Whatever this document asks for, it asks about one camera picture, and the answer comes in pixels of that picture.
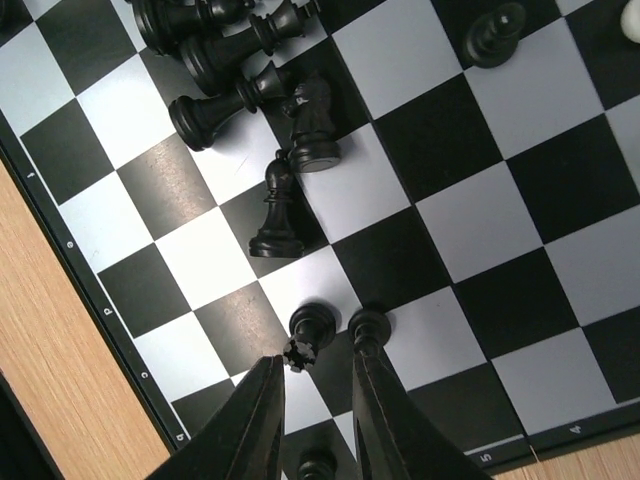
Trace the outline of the black white chess board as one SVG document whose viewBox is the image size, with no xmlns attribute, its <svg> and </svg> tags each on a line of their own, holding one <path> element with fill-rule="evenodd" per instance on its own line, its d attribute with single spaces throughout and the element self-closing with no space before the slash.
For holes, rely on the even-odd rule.
<svg viewBox="0 0 640 480">
<path fill-rule="evenodd" d="M 278 105 L 193 152 L 169 103 L 199 97 L 123 1 L 15 1 L 1 31 L 1 148 L 171 449 L 204 426 L 291 314 L 334 341 L 287 372 L 285 471 L 330 446 L 356 474 L 351 343 L 388 314 L 413 402 L 497 471 L 639 426 L 639 46 L 621 1 L 528 1 L 518 48 L 472 66 L 493 1 L 325 1 L 256 54 L 322 75 L 343 158 L 292 187 L 298 259 L 253 258 Z"/>
</svg>

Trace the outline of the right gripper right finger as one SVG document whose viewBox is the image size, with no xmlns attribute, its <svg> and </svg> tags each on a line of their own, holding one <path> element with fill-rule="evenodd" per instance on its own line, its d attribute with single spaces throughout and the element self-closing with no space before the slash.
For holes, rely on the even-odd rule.
<svg viewBox="0 0 640 480">
<path fill-rule="evenodd" d="M 363 479 L 488 479 L 437 430 L 379 357 L 353 363 L 353 422 Z"/>
</svg>

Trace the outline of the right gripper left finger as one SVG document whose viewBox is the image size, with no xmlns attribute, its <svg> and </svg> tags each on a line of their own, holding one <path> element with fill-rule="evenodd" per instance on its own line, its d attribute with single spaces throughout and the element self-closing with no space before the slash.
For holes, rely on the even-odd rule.
<svg viewBox="0 0 640 480">
<path fill-rule="evenodd" d="M 151 479 L 279 479 L 284 430 L 283 357 L 264 356 L 191 441 Z"/>
</svg>

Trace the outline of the black chess rook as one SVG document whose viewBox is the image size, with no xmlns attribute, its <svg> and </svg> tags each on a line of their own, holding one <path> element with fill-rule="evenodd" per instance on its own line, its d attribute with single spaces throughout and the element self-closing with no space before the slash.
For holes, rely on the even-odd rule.
<svg viewBox="0 0 640 480">
<path fill-rule="evenodd" d="M 295 373 L 309 371 L 336 331 L 336 316 L 326 304 L 310 302 L 298 307 L 289 321 L 290 337 L 283 348 L 285 364 Z"/>
</svg>

